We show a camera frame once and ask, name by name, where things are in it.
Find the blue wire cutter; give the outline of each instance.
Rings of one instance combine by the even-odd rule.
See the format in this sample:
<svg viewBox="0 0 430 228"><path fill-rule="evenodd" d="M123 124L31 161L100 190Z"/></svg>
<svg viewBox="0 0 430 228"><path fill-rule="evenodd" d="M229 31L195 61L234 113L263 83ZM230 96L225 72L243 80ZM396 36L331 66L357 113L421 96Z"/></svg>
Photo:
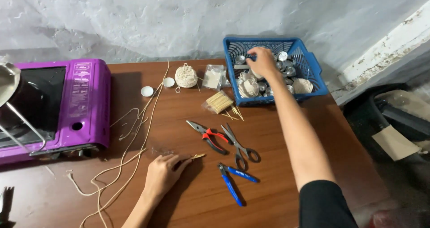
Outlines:
<svg viewBox="0 0 430 228"><path fill-rule="evenodd" d="M239 171L239 170L234 169L234 168L229 167L229 166L225 166L225 165L224 165L224 164L222 164L222 163L218 163L218 168L219 168L219 170L221 171L222 178L224 179L225 183L227 184L228 190L230 191L231 195L232 195L232 196L233 196L233 198L236 200L236 202L237 202L237 204L238 204L239 206L243 206L243 204L242 204L241 200L239 199L239 197L237 196L236 192L234 191L233 186L231 185L230 179L229 179L229 177L227 176L227 172L226 172L226 171L228 171L228 172L230 172L230 173L232 173L232 174L235 174L235 175L237 175L237 176L240 176L240 177L242 177L242 178L245 178L245 179L247 179L247 180L250 180L250 181L252 181L252 182L254 182L254 183L256 183L256 182L257 182L257 180L256 180L254 177L252 177L252 176L250 176L250 175L248 175L248 174L246 174L246 173L244 173L244 172L242 172L242 171Z"/></svg>

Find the black sleeve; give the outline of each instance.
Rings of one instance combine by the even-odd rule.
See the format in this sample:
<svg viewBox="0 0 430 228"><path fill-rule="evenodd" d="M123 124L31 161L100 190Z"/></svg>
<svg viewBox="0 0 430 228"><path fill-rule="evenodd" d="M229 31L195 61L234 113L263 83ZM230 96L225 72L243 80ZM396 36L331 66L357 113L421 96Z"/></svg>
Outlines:
<svg viewBox="0 0 430 228"><path fill-rule="evenodd" d="M300 228L357 228L341 188L332 181L317 180L300 190Z"/></svg>

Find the wooden table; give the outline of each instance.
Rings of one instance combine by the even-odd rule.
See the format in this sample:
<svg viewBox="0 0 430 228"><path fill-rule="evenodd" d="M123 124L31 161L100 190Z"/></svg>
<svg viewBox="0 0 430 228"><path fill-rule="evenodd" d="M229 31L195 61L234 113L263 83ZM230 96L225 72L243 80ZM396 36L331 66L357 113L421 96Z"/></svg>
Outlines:
<svg viewBox="0 0 430 228"><path fill-rule="evenodd" d="M219 60L191 60L188 65L202 76L207 64L225 64ZM184 61L170 62L169 77ZM162 81L166 62L116 64L109 66L112 72L111 122L131 108L143 108L148 99L140 94L142 86L156 87ZM215 92L209 89L163 89L153 115L152 126L137 172L117 200L103 213L109 226L121 227L133 209L143 190L148 164L152 161L151 148L174 150L178 153L206 153L183 173L175 187L165 196L156 209L149 227L296 227L298 225L298 192L289 162L286 144L282 137L274 105L241 108L245 121L232 121L228 117L214 115L201 104ZM146 116L150 117L153 102ZM314 97L302 103L302 109L320 137L339 185L351 209L388 198L383 182L372 166L371 159L354 136L347 121L331 95ZM99 158L88 160L64 160L45 163L55 174L51 175L39 162L27 162L1 167L0 186L14 186L15 195L10 220L16 228L57 228L79 226L90 213L96 211L97 196L82 196L66 177L66 170L73 176L83 192L96 188L90 184L97 173L116 166L131 138L121 142L135 112L111 128L111 147L100 153ZM252 183L232 176L247 206L239 207L231 197L217 168L218 162L234 166L232 154L222 156L211 150L185 120L221 129L229 123L238 141L257 150L261 163L249 163L249 173L261 180ZM131 145L126 159L134 156L146 136L149 121L143 125ZM234 153L233 146L219 142ZM125 165L119 180L102 194L106 203L129 179L136 166L134 160ZM104 183L111 182L118 170L99 177ZM100 217L90 217L85 227L102 227Z"/></svg>

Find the purple portable gas stove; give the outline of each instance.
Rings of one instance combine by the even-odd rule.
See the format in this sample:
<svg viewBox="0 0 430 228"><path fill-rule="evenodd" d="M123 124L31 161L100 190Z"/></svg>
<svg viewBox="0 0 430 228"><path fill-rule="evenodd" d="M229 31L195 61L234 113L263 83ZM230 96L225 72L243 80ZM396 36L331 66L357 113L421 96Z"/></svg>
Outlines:
<svg viewBox="0 0 430 228"><path fill-rule="evenodd" d="M89 156L108 147L110 71L103 60L8 66L0 84L12 81L12 88L2 91L14 83L15 89L0 100L0 164Z"/></svg>

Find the blue plastic basket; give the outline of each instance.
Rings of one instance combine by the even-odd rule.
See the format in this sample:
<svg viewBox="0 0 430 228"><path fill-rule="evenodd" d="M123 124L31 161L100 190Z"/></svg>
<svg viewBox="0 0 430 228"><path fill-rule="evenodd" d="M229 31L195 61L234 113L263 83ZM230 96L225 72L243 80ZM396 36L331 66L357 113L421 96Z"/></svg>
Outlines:
<svg viewBox="0 0 430 228"><path fill-rule="evenodd" d="M299 38L235 38L226 37L223 40L225 61L227 62L228 75L234 92L234 99L238 106L255 106L260 104L271 104L275 100L273 96L243 98L239 94L236 79L234 76L233 62L239 55L246 58L251 57L246 52L253 47L266 47L278 54L281 51L288 53L288 56L297 62L295 66L297 77L309 80L314 89L309 94L294 94L297 101L304 101L311 96L325 95L329 91L321 78L321 67L312 52L308 52L303 42Z"/></svg>

